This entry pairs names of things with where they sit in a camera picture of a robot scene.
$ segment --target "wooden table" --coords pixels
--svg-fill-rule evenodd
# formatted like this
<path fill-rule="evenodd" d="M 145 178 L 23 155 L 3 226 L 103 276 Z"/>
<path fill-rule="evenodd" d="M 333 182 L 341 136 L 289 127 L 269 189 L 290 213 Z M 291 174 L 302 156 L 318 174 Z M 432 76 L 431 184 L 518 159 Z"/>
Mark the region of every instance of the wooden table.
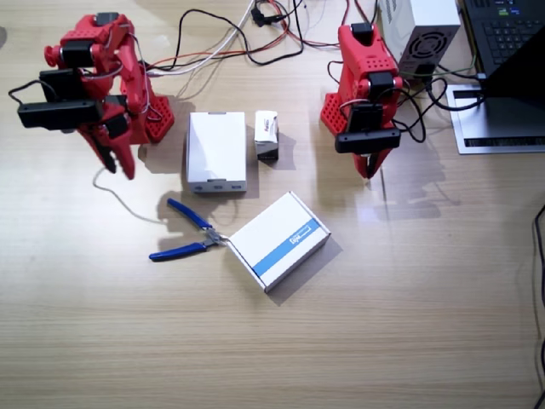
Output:
<path fill-rule="evenodd" d="M 306 1 L 307 38 L 334 41 L 345 3 Z M 531 220 L 545 202 L 543 155 L 460 156 L 450 116 L 433 109 L 427 143 L 404 137 L 382 175 L 366 184 L 318 121 L 325 92 L 336 87 L 325 66 L 339 52 L 305 49 L 263 68 L 239 57 L 192 78 L 153 79 L 155 91 L 171 98 L 174 128 L 158 146 L 135 148 L 134 181 L 107 173 L 98 180 L 151 221 L 142 220 L 93 188 L 100 164 L 83 138 L 25 130 L 7 91 L 47 67 L 43 46 L 83 14 L 125 13 L 144 56 L 156 60 L 174 53 L 186 9 L 238 21 L 247 3 L 87 3 L 0 4 L 0 35 L 7 32 L 0 48 L 0 407 L 533 406 L 539 266 Z M 371 14 L 373 1 L 363 4 Z M 358 20 L 352 12 L 349 21 Z M 225 30 L 191 15 L 182 50 L 205 49 Z M 244 30 L 253 47 L 277 33 L 250 23 Z M 293 50 L 287 41 L 255 57 Z M 444 64 L 470 60 L 460 32 Z M 41 92 L 20 97 L 38 101 Z M 255 109 L 279 112 L 278 164 L 257 163 L 250 150 L 250 190 L 242 197 L 184 189 L 188 113 L 244 111 L 252 135 Z M 415 114 L 407 104 L 399 115 Z M 147 260 L 199 237 L 167 198 L 228 235 L 288 190 L 333 235 L 270 296 L 225 249 Z"/>

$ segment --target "pliers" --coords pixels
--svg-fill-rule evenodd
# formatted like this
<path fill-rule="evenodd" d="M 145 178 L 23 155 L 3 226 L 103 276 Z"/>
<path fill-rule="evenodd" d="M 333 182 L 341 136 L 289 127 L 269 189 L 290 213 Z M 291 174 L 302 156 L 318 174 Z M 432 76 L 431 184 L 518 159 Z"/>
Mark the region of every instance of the pliers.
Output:
<path fill-rule="evenodd" d="M 191 256 L 193 254 L 207 251 L 209 247 L 213 245 L 224 245 L 225 238 L 218 234 L 211 224 L 205 221 L 193 210 L 174 199 L 168 199 L 167 203 L 174 209 L 178 210 L 182 215 L 185 215 L 191 219 L 197 225 L 197 227 L 202 228 L 206 232 L 208 238 L 201 243 L 193 243 L 191 245 L 184 245 L 177 249 L 153 253 L 150 255 L 150 260 L 153 262 L 166 262 L 168 260 Z"/>

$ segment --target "fan grille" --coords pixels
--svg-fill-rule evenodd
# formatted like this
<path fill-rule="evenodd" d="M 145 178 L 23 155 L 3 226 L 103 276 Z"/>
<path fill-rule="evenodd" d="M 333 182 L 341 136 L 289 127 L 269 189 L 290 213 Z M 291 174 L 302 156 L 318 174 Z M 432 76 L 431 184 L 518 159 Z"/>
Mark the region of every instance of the fan grille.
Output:
<path fill-rule="evenodd" d="M 447 43 L 447 36 L 442 32 L 427 32 L 412 42 L 410 56 L 418 60 L 432 58 L 445 50 Z"/>

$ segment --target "blue stripe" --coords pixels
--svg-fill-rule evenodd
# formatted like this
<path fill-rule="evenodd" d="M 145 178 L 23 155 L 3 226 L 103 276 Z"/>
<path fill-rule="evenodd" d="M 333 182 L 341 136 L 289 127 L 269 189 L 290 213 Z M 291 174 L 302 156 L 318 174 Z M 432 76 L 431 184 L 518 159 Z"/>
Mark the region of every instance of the blue stripe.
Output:
<path fill-rule="evenodd" d="M 301 242 L 305 241 L 308 236 L 318 230 L 320 225 L 314 219 L 303 224 L 300 228 L 294 231 L 281 245 L 271 251 L 268 255 L 258 262 L 254 267 L 254 272 L 258 277 L 261 277 L 272 266 L 282 260 L 290 251 L 295 249 Z"/>

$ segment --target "small white box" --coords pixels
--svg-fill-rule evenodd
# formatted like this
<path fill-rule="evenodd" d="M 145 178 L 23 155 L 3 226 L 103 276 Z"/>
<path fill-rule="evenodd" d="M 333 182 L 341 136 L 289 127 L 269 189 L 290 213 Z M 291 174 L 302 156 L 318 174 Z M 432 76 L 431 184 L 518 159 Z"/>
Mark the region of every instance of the small white box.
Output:
<path fill-rule="evenodd" d="M 293 192 L 265 209 L 228 241 L 265 292 L 311 256 L 331 235 Z"/>
<path fill-rule="evenodd" d="M 187 183 L 194 193 L 246 191 L 244 112 L 192 112 Z"/>
<path fill-rule="evenodd" d="M 278 112 L 255 113 L 254 142 L 259 160 L 278 160 Z"/>

